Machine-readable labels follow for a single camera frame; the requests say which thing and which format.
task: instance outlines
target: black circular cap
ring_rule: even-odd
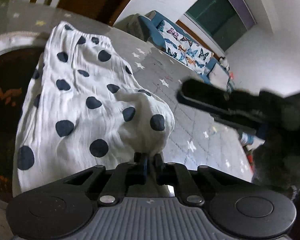
[[[270,239],[286,233],[296,219],[296,208],[282,194],[257,185],[226,186],[211,200],[212,220],[231,235]]]
[[[237,201],[237,210],[247,217],[262,218],[273,211],[272,203],[261,197],[245,197]]]
[[[92,205],[83,193],[23,193],[9,203],[6,216],[21,238],[63,238],[88,222]]]

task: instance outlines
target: garment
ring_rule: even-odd
[[[144,90],[108,37],[56,26],[31,79],[14,155],[21,192],[96,164],[114,169],[154,155],[174,127],[169,106]]]

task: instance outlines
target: black polka dot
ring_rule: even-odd
[[[69,120],[62,120],[56,123],[56,131],[60,137],[68,136],[74,129],[74,124]]]
[[[68,61],[68,54],[66,54],[64,51],[63,52],[59,52],[57,54],[57,57],[62,62],[67,62]]]
[[[155,114],[151,117],[150,126],[155,131],[164,130],[164,117],[161,114]]]
[[[107,154],[109,146],[104,140],[98,139],[90,144],[89,150],[93,156],[101,158]]]
[[[64,79],[58,79],[56,85],[59,90],[69,90],[71,88]]]
[[[145,93],[146,95],[151,96],[151,94],[148,91],[145,91],[144,89],[140,89],[138,90],[138,92]]]
[[[34,73],[33,73],[33,75],[32,75],[32,78],[33,79],[38,79],[40,77],[40,73],[39,73],[39,71],[37,71],[36,69],[34,70]]]
[[[92,37],[91,41],[97,45],[99,44],[99,38],[97,38],[97,37]]]
[[[34,164],[34,154],[29,146],[22,146],[18,151],[18,169],[26,171]]]
[[[96,109],[102,106],[102,103],[95,97],[88,97],[86,100],[86,105],[89,109]]]
[[[132,73],[131,73],[130,69],[128,68],[128,66],[126,66],[126,72],[127,72],[128,74],[132,75]]]
[[[65,29],[66,29],[67,31],[73,31],[73,29],[72,29],[68,24],[65,25]]]
[[[113,94],[116,93],[116,92],[118,92],[118,90],[120,89],[118,86],[116,86],[114,84],[107,85],[107,88]]]
[[[40,102],[40,96],[41,94],[37,95],[34,99],[33,105],[38,108],[39,107],[39,102]]]
[[[79,74],[81,74],[84,77],[88,77],[89,76],[89,73],[87,71],[82,70],[82,69],[79,69],[78,72],[79,72]]]
[[[136,110],[134,107],[128,107],[126,109],[124,109],[122,111],[122,114],[123,114],[123,119],[126,121],[126,122],[129,122],[132,120],[132,118],[134,117],[134,114],[136,113]]]
[[[86,38],[81,36],[80,39],[78,40],[77,44],[81,45],[81,44],[85,44],[86,43]]]
[[[98,54],[98,59],[102,62],[106,62],[111,58],[111,54],[106,52],[104,49],[99,52]]]

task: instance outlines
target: ribbed gray panel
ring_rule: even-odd
[[[63,240],[235,240],[220,232],[199,208],[177,198],[126,197],[114,207],[100,208],[81,231]]]

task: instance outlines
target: yellow star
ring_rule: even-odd
[[[35,25],[38,25],[38,26],[43,26],[45,25],[46,23],[44,21],[36,21]]]

